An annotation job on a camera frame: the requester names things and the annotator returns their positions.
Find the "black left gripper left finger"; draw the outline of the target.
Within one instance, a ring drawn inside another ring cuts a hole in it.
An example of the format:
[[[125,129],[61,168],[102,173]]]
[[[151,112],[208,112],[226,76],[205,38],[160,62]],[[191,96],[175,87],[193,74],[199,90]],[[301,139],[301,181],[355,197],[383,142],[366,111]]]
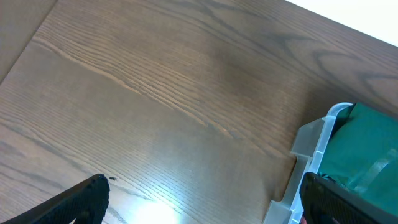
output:
[[[109,183],[95,174],[3,224],[100,224],[109,205]]]

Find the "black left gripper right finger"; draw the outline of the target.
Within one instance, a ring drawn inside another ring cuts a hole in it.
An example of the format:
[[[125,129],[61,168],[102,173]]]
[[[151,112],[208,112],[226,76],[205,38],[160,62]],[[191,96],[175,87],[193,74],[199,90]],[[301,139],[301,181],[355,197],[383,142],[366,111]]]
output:
[[[397,217],[313,172],[300,186],[303,218],[307,224],[394,224]]]

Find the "dark green garment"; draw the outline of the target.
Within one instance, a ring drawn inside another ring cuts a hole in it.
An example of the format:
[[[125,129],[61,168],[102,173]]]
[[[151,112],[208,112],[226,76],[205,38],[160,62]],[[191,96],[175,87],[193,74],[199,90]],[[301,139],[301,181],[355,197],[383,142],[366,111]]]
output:
[[[397,215],[397,120],[359,103],[339,112],[318,173]]]

